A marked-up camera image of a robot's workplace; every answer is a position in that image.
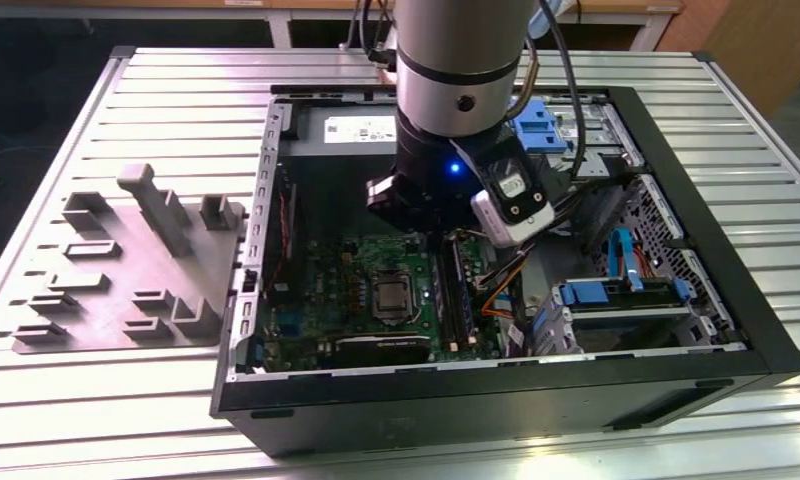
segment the metal table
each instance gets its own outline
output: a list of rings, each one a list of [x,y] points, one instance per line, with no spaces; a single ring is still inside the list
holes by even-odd
[[[216,348],[15,354],[7,332],[28,309],[11,304],[44,281],[33,253],[57,252],[72,232],[59,216],[68,192],[130,202],[115,175],[143,161],[183,202],[206,192],[247,202],[270,85],[378,82],[359,54],[331,50],[120,53],[0,260],[0,478],[800,476],[800,377],[659,430],[287,462],[208,416]],[[800,161],[713,63],[677,53],[574,55],[582,84],[638,89],[800,347]],[[562,84],[557,55],[542,60],[541,84]]]

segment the motherboard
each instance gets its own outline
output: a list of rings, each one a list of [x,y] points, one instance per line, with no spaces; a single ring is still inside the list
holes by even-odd
[[[470,294],[486,272],[484,242],[459,244]],[[472,345],[446,347],[435,306],[431,255],[419,235],[368,235],[307,245],[302,295],[275,302],[256,359],[267,371],[358,363],[499,358],[498,322],[474,314]]]

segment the yellow cable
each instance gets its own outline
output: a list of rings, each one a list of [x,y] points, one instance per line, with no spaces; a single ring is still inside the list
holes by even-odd
[[[504,289],[507,288],[507,285],[510,285],[510,282],[512,281],[512,279],[516,278],[516,275],[522,271],[522,268],[525,267],[526,263],[529,263],[527,258],[522,261],[522,263],[519,264],[516,269],[510,273],[510,275],[507,276],[504,281],[500,283],[500,285],[495,289],[495,293],[492,293],[492,296],[486,301],[486,303],[483,304],[483,308],[480,309],[480,313],[483,313],[483,315],[488,315],[488,316],[494,315],[494,316],[499,316],[499,317],[500,316],[507,317],[507,315],[504,315],[506,312],[499,311],[499,310],[490,310],[490,307],[492,306],[492,303],[495,303],[495,298],[498,297],[498,295],[504,291]]]

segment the sticker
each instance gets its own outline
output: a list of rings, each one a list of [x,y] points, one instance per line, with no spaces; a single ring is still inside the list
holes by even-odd
[[[263,7],[264,0],[226,0],[230,7]]]
[[[511,175],[499,183],[502,186],[502,192],[504,192],[507,198],[514,198],[526,190],[525,178],[522,178],[522,174],[519,173]]]
[[[512,338],[512,341],[516,342],[516,345],[525,345],[525,333],[519,330],[519,327],[515,325],[510,325],[510,330],[507,331],[507,335]]]
[[[398,139],[395,117],[330,117],[324,134],[326,143],[394,142]]]
[[[578,138],[578,128],[561,128],[561,138]]]

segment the green circuit board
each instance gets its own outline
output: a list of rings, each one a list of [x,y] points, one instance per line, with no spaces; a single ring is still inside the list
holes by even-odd
[[[460,258],[470,279],[486,272],[483,245],[474,238],[460,243]],[[352,335],[420,335],[431,339],[432,362],[496,358],[498,331],[491,319],[475,316],[476,345],[450,351],[440,341],[434,305],[431,262],[418,235],[363,236],[334,242],[311,242],[304,268],[304,302],[272,313],[271,328],[279,333],[270,353],[279,357],[272,370],[320,369],[320,355],[335,337]],[[375,288],[386,279],[403,279],[412,306],[403,321],[375,318]]]

